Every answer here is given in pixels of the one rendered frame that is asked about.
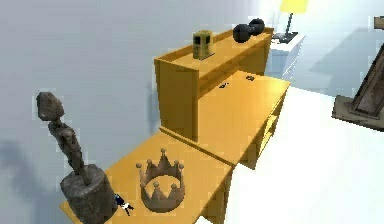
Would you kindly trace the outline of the small blue and white keys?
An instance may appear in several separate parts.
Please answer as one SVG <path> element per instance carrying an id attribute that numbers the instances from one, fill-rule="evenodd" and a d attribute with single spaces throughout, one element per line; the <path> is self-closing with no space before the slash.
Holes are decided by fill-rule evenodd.
<path id="1" fill-rule="evenodd" d="M 119 194 L 115 195 L 116 203 L 126 211 L 127 215 L 130 215 L 129 211 L 133 210 L 133 207 L 126 202 Z"/>

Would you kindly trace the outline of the olive box-shaped speaker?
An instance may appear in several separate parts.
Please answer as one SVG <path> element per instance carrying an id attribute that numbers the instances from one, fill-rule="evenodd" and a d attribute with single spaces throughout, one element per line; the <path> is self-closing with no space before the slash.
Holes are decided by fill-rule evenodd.
<path id="1" fill-rule="evenodd" d="M 193 58 L 204 60 L 214 54 L 213 32 L 200 30 L 193 34 Z"/>

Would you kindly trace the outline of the yellow shade table lamp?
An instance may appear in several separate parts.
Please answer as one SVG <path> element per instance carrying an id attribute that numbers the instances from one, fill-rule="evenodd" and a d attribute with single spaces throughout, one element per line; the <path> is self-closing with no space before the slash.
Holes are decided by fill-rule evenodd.
<path id="1" fill-rule="evenodd" d="M 283 33 L 274 34 L 273 39 L 276 39 L 279 43 L 288 44 L 298 35 L 297 32 L 291 31 L 293 15 L 305 13 L 307 4 L 308 0 L 282 0 L 280 11 L 288 14 L 287 26 Z"/>

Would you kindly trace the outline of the grey stone figure statue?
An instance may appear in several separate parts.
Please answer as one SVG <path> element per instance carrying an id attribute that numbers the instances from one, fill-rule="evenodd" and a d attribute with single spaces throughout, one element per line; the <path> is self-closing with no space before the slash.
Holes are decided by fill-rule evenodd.
<path id="1" fill-rule="evenodd" d="M 73 171 L 60 183 L 69 207 L 83 224 L 105 224 L 116 212 L 114 191 L 105 172 L 95 164 L 86 165 L 73 128 L 61 121 L 62 102 L 51 92 L 37 97 L 38 117 L 48 129 Z"/>

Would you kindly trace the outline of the white chest of drawers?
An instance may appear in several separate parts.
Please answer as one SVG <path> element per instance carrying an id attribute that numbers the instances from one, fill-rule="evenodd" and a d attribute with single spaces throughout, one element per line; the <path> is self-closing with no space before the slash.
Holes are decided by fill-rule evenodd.
<path id="1" fill-rule="evenodd" d="M 273 39 L 265 74 L 290 81 L 295 72 L 304 39 L 303 34 L 297 34 L 289 43 L 280 43 L 277 39 Z"/>

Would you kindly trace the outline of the brown crown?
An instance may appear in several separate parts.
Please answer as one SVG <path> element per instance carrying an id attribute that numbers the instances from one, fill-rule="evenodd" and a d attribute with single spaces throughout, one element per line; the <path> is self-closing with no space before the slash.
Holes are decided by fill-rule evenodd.
<path id="1" fill-rule="evenodd" d="M 178 160 L 171 164 L 164 148 L 161 149 L 158 164 L 154 164 L 152 160 L 148 159 L 146 170 L 142 169 L 140 163 L 136 164 L 136 168 L 139 170 L 141 200 L 148 210 L 155 213 L 167 213 L 176 209 L 184 200 L 184 165 Z M 179 181 L 178 184 L 171 184 L 168 195 L 163 193 L 156 181 L 156 178 L 162 176 L 172 177 Z"/>

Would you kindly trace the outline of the black dumbbell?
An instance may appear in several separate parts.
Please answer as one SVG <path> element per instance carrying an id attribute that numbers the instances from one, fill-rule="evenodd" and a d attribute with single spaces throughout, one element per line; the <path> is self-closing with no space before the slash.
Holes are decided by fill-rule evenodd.
<path id="1" fill-rule="evenodd" d="M 264 31 L 265 23 L 262 19 L 253 19 L 249 24 L 238 24 L 233 29 L 233 39 L 237 43 L 247 42 L 251 36 L 257 36 Z"/>

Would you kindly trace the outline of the yellow wooden desk with hutch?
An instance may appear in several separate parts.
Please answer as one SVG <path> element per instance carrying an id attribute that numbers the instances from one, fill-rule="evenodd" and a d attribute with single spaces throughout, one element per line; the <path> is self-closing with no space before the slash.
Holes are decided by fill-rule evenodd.
<path id="1" fill-rule="evenodd" d="M 229 165 L 253 169 L 290 86 L 264 74 L 272 34 L 266 28 L 240 44 L 228 30 L 214 37 L 215 54 L 202 61 L 193 58 L 192 46 L 155 58 L 160 130 Z"/>

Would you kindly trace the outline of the brown wooden frame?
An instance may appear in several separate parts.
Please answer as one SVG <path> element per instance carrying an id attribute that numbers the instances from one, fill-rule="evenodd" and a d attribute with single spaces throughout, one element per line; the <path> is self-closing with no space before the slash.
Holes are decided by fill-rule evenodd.
<path id="1" fill-rule="evenodd" d="M 332 117 L 384 132 L 384 43 L 355 97 L 336 96 Z"/>

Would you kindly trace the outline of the yellow wooden low table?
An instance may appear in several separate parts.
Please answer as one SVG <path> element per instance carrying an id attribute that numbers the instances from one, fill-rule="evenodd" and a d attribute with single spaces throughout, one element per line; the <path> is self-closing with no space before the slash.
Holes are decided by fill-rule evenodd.
<path id="1" fill-rule="evenodd" d="M 161 150 L 171 161 L 184 165 L 185 197 L 181 205 L 168 213 L 153 213 L 140 197 L 140 177 L 136 168 L 148 160 L 157 163 Z M 165 133 L 158 132 L 106 170 L 114 191 L 134 210 L 118 209 L 105 224 L 197 224 L 199 217 L 208 224 L 224 224 L 226 211 L 226 181 L 233 168 Z"/>

